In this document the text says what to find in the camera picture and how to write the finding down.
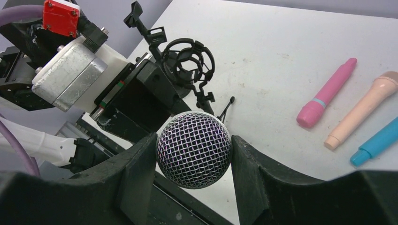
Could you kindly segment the red mesh microphone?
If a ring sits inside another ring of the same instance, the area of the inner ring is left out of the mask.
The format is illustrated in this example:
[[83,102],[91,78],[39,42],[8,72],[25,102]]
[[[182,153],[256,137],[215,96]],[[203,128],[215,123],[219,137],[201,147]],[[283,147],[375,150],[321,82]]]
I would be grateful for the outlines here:
[[226,126],[206,112],[189,111],[171,118],[156,142],[156,159],[163,175],[186,189],[216,183],[232,158]]

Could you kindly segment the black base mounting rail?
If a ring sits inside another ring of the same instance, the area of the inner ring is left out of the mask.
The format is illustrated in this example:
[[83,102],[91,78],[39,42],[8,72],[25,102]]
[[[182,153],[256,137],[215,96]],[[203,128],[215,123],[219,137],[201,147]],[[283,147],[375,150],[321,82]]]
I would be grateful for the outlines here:
[[[130,142],[117,140],[82,118],[76,123],[66,122],[56,135],[87,139],[109,156],[131,147]],[[229,225],[230,221],[156,172],[146,223],[148,225]]]

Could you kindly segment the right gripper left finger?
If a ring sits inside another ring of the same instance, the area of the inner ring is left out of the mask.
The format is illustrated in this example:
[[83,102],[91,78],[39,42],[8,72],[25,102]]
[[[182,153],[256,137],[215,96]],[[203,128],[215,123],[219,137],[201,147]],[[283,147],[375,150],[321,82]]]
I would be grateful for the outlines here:
[[66,180],[0,174],[3,225],[144,225],[156,167],[157,135]]

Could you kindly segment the pink microphone black stand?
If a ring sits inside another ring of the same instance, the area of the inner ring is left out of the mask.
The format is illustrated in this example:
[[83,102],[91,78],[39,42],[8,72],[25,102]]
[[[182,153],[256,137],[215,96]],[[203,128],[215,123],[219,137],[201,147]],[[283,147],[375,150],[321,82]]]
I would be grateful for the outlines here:
[[164,27],[158,27],[151,30],[144,29],[140,31],[140,34],[144,37],[149,45],[149,51],[156,61],[162,59],[161,51],[159,50],[159,45],[167,42],[166,32]]

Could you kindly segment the black tripod shock-mount stand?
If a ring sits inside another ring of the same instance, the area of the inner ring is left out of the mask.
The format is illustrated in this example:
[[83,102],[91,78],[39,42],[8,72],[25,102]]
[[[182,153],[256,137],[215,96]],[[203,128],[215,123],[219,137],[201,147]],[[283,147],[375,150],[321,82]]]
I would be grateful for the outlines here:
[[214,94],[205,92],[204,87],[214,76],[215,60],[204,44],[190,38],[175,39],[167,44],[157,61],[173,85],[193,92],[197,108],[214,115]]

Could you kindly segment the beige microphone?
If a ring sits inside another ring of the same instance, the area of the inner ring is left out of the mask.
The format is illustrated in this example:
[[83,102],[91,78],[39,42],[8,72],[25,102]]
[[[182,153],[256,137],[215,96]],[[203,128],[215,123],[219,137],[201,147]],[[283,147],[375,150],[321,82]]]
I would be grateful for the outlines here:
[[398,73],[388,71],[376,78],[368,92],[339,122],[324,141],[324,146],[335,150],[389,96],[398,91]]

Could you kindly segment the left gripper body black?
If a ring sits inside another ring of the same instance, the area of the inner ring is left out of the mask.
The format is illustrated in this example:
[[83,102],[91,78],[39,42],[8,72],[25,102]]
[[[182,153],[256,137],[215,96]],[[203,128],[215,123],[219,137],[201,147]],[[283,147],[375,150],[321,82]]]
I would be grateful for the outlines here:
[[132,143],[157,132],[169,117],[190,111],[148,53],[128,63],[94,103],[90,116],[100,128]]

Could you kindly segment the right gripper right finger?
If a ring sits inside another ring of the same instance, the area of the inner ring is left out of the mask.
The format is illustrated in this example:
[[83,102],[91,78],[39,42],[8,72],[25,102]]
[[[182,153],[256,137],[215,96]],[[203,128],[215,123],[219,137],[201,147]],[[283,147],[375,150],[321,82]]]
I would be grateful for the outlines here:
[[395,225],[398,174],[356,171],[319,180],[232,137],[232,173],[242,225]]

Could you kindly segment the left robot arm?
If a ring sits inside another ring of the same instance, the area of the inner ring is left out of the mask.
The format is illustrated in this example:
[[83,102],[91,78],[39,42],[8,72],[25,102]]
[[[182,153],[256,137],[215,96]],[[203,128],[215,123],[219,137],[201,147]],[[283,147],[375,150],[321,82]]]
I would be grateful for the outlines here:
[[131,143],[158,131],[189,106],[171,80],[164,30],[145,27],[139,2],[124,19],[149,45],[154,62],[131,63],[106,44],[108,34],[68,0],[9,0],[0,33],[17,50],[0,56],[1,98],[28,111],[79,108],[98,126]]

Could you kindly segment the teal microphone black stand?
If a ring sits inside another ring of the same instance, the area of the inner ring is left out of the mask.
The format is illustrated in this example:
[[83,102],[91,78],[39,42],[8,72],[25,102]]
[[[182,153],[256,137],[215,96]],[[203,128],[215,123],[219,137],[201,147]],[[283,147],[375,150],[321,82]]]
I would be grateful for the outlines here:
[[137,28],[139,33],[146,37],[148,35],[148,29],[145,27],[143,22],[140,19],[140,16],[143,13],[143,9],[138,1],[134,1],[131,4],[131,12],[124,18],[123,22],[129,28]]

